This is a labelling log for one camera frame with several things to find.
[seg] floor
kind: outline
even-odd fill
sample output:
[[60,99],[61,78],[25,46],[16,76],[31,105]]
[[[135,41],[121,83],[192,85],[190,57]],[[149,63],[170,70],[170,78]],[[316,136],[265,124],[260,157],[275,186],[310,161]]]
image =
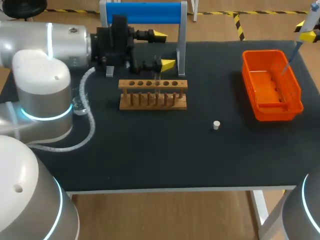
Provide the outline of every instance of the floor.
[[[307,11],[312,1],[199,0],[198,10],[199,12]],[[98,0],[48,0],[48,8],[98,11],[99,2]],[[303,21],[305,17],[303,14],[242,14],[239,19],[247,41],[294,40],[295,24]],[[197,22],[193,22],[192,18],[193,16],[188,16],[188,41],[239,41],[233,17],[199,15]],[[100,26],[98,15],[86,13],[44,12],[34,20],[86,25],[91,33]],[[169,41],[177,40],[178,26],[135,27],[140,30],[154,28],[158,32],[168,34]],[[300,50],[318,88],[320,88],[319,53],[320,44],[306,43]],[[0,69],[0,89],[9,71]],[[263,193],[270,212],[281,198],[282,191]],[[257,240],[257,226],[248,196],[248,192],[244,191],[132,193],[75,195],[73,201],[80,217],[80,240]],[[279,232],[274,239],[282,240],[282,233]]]

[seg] orange crate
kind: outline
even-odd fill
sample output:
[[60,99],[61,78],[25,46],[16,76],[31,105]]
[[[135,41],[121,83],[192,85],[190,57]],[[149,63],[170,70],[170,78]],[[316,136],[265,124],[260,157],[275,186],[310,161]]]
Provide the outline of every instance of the orange crate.
[[256,119],[290,121],[304,110],[301,88],[280,50],[244,51],[242,75]]

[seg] small white cap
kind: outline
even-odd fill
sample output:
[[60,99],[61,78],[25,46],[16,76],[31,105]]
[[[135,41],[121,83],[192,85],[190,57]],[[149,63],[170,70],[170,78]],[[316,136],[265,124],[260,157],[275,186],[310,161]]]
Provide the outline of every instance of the small white cap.
[[214,130],[218,130],[219,127],[220,127],[220,122],[219,121],[214,121],[213,122],[213,129]]

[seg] yellow and black striped tape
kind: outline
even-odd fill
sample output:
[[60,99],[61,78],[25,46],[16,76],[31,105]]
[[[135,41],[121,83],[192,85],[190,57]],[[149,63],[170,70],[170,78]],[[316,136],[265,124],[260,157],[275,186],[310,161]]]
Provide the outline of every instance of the yellow and black striped tape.
[[46,9],[49,13],[78,13],[78,14],[99,14],[99,11],[92,10],[72,10],[72,9]]
[[[92,10],[73,10],[73,9],[46,9],[49,13],[79,13],[79,14],[99,14],[99,11]],[[308,11],[202,11],[198,15],[233,15],[233,14],[307,14]]]
[[233,15],[233,14],[308,14],[308,11],[201,11],[198,15]]
[[240,38],[240,41],[245,41],[246,38],[245,38],[245,35],[244,35],[244,31],[240,25],[240,19],[239,19],[239,14],[233,14],[233,18],[234,18],[234,23],[235,23],[235,26],[236,26],[236,29],[238,31],[238,35],[239,35],[239,38]]

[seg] transparent tube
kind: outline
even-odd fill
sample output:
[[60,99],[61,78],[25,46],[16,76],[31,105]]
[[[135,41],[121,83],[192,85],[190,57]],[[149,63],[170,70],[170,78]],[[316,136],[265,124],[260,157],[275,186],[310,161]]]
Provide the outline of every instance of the transparent tube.
[[86,108],[88,110],[88,119],[89,119],[89,123],[90,123],[90,132],[88,134],[88,136],[80,143],[78,143],[77,145],[74,146],[70,146],[70,147],[63,147],[63,148],[57,148],[57,147],[51,147],[51,146],[43,146],[43,145],[38,145],[38,144],[27,144],[27,146],[29,148],[32,149],[39,149],[39,150],[43,150],[43,151],[48,151],[48,152],[70,152],[72,150],[76,150],[81,148],[82,146],[84,146],[86,143],[88,143],[90,141],[90,139],[93,137],[93,135],[95,134],[96,131],[96,123],[95,123],[95,119],[94,116],[91,112],[90,106],[89,106],[89,101],[86,98],[86,93],[85,93],[85,86],[86,86],[86,82],[88,77],[95,72],[95,68],[92,67],[90,68],[82,77],[81,81],[80,81],[80,85],[79,85],[79,94],[80,94],[80,100],[84,106],[84,108]]

